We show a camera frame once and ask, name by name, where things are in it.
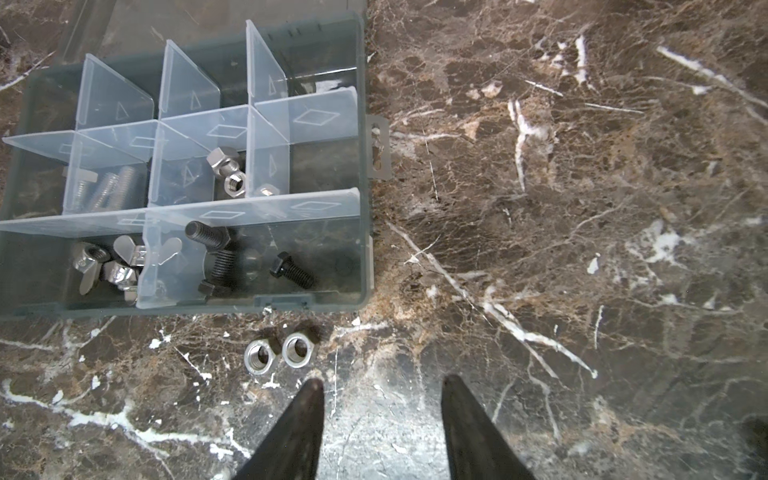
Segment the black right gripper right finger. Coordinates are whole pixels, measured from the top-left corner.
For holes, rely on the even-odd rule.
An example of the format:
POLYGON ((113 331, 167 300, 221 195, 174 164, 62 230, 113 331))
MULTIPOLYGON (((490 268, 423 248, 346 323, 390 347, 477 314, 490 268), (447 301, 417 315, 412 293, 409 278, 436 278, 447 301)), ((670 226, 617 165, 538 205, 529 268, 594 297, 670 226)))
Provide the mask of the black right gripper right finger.
POLYGON ((441 414, 451 479, 534 479, 460 376, 443 379, 441 414))

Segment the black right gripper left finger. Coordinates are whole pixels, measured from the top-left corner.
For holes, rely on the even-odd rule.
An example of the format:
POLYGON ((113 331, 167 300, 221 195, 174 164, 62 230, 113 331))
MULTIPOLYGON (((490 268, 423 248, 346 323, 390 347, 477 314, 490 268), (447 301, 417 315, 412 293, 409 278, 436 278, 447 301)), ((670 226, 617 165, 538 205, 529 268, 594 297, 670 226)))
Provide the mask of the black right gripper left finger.
POLYGON ((315 479, 324 406, 323 382, 307 380, 233 479, 315 479))

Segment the silver hex nut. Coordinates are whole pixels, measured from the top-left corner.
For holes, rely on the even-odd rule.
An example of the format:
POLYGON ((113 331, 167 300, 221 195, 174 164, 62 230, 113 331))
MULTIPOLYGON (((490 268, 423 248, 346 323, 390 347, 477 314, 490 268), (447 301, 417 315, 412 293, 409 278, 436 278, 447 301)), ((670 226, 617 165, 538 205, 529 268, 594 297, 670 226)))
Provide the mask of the silver hex nut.
POLYGON ((256 339, 248 344, 243 354, 243 362, 251 376, 268 373, 281 354, 281 345, 275 340, 256 339))
POLYGON ((240 198, 245 195, 247 177, 242 171, 235 171, 227 175, 223 180, 223 188, 232 198, 240 198))
POLYGON ((280 195, 281 194, 281 190, 279 188, 277 188, 276 186, 271 185, 271 184, 262 184, 262 185, 260 185, 256 189, 256 192, 259 195, 262 195, 262 196, 275 196, 275 195, 280 195))
POLYGON ((282 356, 285 363, 293 369, 305 367, 310 362, 318 342, 318 335, 311 329, 290 333, 282 344, 282 356))
POLYGON ((218 147, 212 150, 206 160, 215 177, 219 179, 224 179, 241 170, 239 152, 231 147, 218 147))

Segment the black hex bolt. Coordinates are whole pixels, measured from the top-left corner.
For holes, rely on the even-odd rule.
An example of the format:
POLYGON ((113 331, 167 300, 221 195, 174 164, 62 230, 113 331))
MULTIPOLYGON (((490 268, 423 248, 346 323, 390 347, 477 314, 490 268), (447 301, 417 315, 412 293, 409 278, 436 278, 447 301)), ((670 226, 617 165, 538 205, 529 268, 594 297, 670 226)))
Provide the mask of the black hex bolt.
POLYGON ((205 277, 198 286, 198 291, 205 298, 226 298, 232 294, 236 257, 233 250, 206 253, 205 277))
POLYGON ((214 227, 197 220, 185 226, 185 235, 204 245, 209 252, 226 250, 232 244, 232 234, 227 227, 214 227))

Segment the black small screw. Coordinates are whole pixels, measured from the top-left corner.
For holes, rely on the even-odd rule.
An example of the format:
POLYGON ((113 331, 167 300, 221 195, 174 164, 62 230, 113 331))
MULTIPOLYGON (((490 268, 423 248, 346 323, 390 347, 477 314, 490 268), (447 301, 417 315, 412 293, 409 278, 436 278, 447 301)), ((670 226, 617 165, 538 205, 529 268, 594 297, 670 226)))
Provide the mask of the black small screw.
POLYGON ((285 277, 302 289, 308 290, 315 284, 315 278, 295 264, 288 252, 280 252, 274 259, 269 273, 274 278, 285 277))

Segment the silver wing nut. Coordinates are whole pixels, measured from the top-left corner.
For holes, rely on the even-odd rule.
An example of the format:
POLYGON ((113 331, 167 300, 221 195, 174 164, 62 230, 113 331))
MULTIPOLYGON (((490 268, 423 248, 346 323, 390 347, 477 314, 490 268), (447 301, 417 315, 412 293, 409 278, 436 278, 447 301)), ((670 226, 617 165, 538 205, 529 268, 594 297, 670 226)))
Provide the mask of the silver wing nut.
POLYGON ((121 291, 130 305, 134 305, 138 299, 138 277, 134 268, 117 261, 102 266, 101 278, 121 291))
POLYGON ((151 256, 158 265, 162 265, 177 256, 183 247, 180 238, 170 238, 165 241, 155 253, 147 246, 137 244, 131 236, 118 236, 113 242, 116 255, 131 267, 144 267, 151 256))
POLYGON ((103 247, 88 242, 76 243, 73 255, 72 266, 82 274, 79 293, 87 295, 98 282, 102 265, 110 261, 112 256, 103 247))

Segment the clear plastic organizer box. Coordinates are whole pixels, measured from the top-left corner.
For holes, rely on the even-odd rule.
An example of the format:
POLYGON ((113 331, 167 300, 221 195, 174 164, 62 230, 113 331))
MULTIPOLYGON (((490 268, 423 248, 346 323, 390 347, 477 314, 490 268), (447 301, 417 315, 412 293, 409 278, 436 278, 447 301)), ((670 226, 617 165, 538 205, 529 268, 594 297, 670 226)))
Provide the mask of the clear plastic organizer box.
POLYGON ((355 310, 374 288, 370 182, 391 174, 389 128, 366 102, 363 1, 82 1, 56 63, 32 73, 1 203, 1 310, 8 315, 355 310), (232 198, 206 157, 240 155, 232 198), (65 214, 63 172, 138 175, 123 210, 65 214), (280 195, 256 189, 271 184, 280 195), (232 294, 205 298, 206 247, 185 235, 227 227, 232 294), (153 253, 128 304, 101 278, 87 295, 72 266, 88 242, 127 265, 114 240, 153 253), (280 252, 315 278, 269 269, 280 252))

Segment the silver hex bolt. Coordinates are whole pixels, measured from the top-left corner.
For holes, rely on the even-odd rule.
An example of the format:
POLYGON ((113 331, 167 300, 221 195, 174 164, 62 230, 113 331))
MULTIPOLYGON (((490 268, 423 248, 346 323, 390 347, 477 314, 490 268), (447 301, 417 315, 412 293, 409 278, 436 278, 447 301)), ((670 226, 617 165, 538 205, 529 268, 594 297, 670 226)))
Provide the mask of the silver hex bolt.
POLYGON ((116 173, 105 173, 97 185, 96 192, 90 198, 86 211, 118 210, 119 205, 116 198, 118 183, 119 176, 116 173))
POLYGON ((133 166, 124 166, 118 173, 117 183, 109 202, 112 210, 123 210, 132 199, 134 183, 138 170, 133 166))

